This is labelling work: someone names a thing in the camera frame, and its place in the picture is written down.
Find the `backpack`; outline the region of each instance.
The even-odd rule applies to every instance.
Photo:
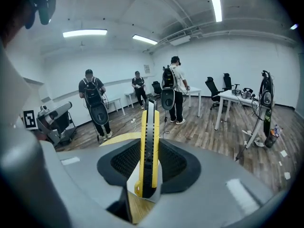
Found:
[[[170,68],[164,68],[162,74],[162,87],[163,88],[174,88],[175,87],[175,75]]]
[[[90,105],[96,105],[102,102],[101,92],[97,88],[97,81],[95,77],[92,77],[91,81],[88,81],[87,78],[83,79],[85,87],[85,100]]]
[[[142,81],[142,84],[143,84],[143,78],[140,77],[141,81]],[[134,77],[134,83],[135,83],[135,80],[136,80],[136,77]]]

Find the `office chair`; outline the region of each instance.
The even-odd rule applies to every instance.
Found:
[[[226,85],[226,87],[224,89],[226,89],[226,90],[230,90],[230,89],[232,89],[232,86],[234,86],[234,85],[231,84],[231,78],[230,78],[228,73],[224,74],[224,82],[225,82],[225,85]]]
[[[220,96],[218,96],[218,94],[221,93],[221,92],[223,92],[223,91],[218,91],[218,89],[216,88],[216,86],[215,86],[215,84],[213,82],[213,78],[212,77],[207,77],[207,81],[205,82],[205,84],[207,85],[207,87],[211,91],[211,99],[213,101],[215,101],[215,103],[213,103],[212,107],[210,108],[210,110],[212,110],[213,107],[219,106]]]
[[[159,95],[161,97],[162,94],[161,84],[158,81],[154,81],[152,87],[154,89],[154,93],[156,94],[156,96]]]

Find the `fluorescent light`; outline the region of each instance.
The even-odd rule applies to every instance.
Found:
[[[220,0],[212,0],[213,9],[215,13],[215,20],[216,22],[222,21],[222,8],[220,5]]]
[[[150,44],[152,44],[152,45],[156,45],[156,44],[157,44],[157,42],[154,41],[154,40],[150,40],[150,39],[148,39],[148,38],[141,37],[141,36],[138,36],[138,35],[133,36],[133,39],[135,39],[135,40],[141,40],[141,41],[150,43]]]
[[[298,24],[294,24],[292,27],[290,27],[290,29],[295,29],[298,28]]]
[[[176,40],[170,41],[170,44],[174,45],[174,46],[177,46],[177,45],[180,45],[180,44],[183,44],[183,43],[186,43],[186,42],[190,41],[190,38],[191,38],[190,36],[184,36],[184,37],[178,38]]]
[[[90,36],[90,35],[98,35],[103,36],[106,35],[106,29],[82,29],[82,30],[75,30],[70,32],[64,32],[63,37],[71,37],[71,36]]]

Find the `white desk leg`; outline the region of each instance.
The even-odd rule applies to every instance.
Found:
[[[217,123],[215,124],[215,130],[217,130],[219,128],[219,122],[220,122],[220,117],[222,115],[222,110],[223,110],[223,98],[221,97],[220,98],[220,101],[219,101],[219,107],[218,107],[218,117],[217,117]]]
[[[199,92],[199,113],[198,113],[198,117],[200,117],[200,105],[201,105],[201,95]]]
[[[126,97],[127,97],[127,106],[129,107],[128,96],[126,95]]]
[[[262,108],[261,111],[260,111],[259,117],[263,119],[265,117],[265,113],[266,113],[266,109]],[[253,130],[253,133],[252,133],[252,135],[251,135],[251,137],[250,137],[250,139],[249,139],[249,141],[246,145],[246,149],[248,149],[250,147],[250,145],[252,144],[252,142],[256,138],[257,132],[260,129],[262,123],[263,123],[263,121],[259,119],[258,122],[257,122],[257,125],[256,125],[255,129]]]
[[[227,121],[227,119],[229,117],[230,105],[231,105],[231,101],[228,101],[227,111],[226,111],[226,115],[225,115],[225,122]]]
[[[191,94],[189,94],[189,107],[191,107]]]
[[[132,102],[131,95],[129,95],[129,98],[130,98],[131,106],[132,106],[132,108],[134,109],[134,106],[133,106],[133,102]]]
[[[124,108],[123,108],[123,106],[122,106],[122,103],[121,103],[120,99],[119,99],[119,104],[120,104],[120,107],[122,108],[123,115],[125,116],[125,113],[124,113]]]

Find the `laminate floor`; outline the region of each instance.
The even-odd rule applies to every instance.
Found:
[[[166,123],[164,138],[188,143],[194,148],[208,149],[218,152],[235,160],[239,150],[244,147],[244,141],[248,141],[249,136],[242,130],[251,130],[255,126],[257,118],[252,116],[250,107],[243,108],[234,103],[227,122],[224,122],[226,109],[223,110],[220,127],[214,130],[218,108],[210,110],[212,100],[210,98],[201,99],[201,117],[197,117],[198,98],[191,99],[192,107],[188,107],[188,99],[184,103],[183,117],[186,122],[183,125],[170,123],[169,112],[167,117],[169,122]],[[161,137],[164,130],[165,111],[158,101],[158,110],[161,119]],[[134,105],[125,107],[126,116],[123,116],[121,110],[109,114],[110,127],[113,136],[123,133],[140,132],[141,130],[141,113],[140,106]],[[131,120],[136,118],[136,126]],[[300,169],[304,153],[304,121],[292,109],[275,106],[272,114],[272,125],[278,124],[283,128],[282,134],[277,139],[271,149],[266,147],[256,147],[254,144],[248,150],[245,150],[239,160],[249,172],[258,177],[264,184],[271,188],[274,193],[281,189],[287,188],[295,178],[297,171]],[[263,128],[261,127],[258,136],[264,142],[266,139]],[[92,123],[77,128],[77,133],[73,141],[64,147],[57,148],[57,151],[68,151],[73,149],[84,149],[99,146],[95,129]],[[287,156],[283,157],[281,151],[285,150]],[[286,180],[284,172],[289,172],[291,179]]]

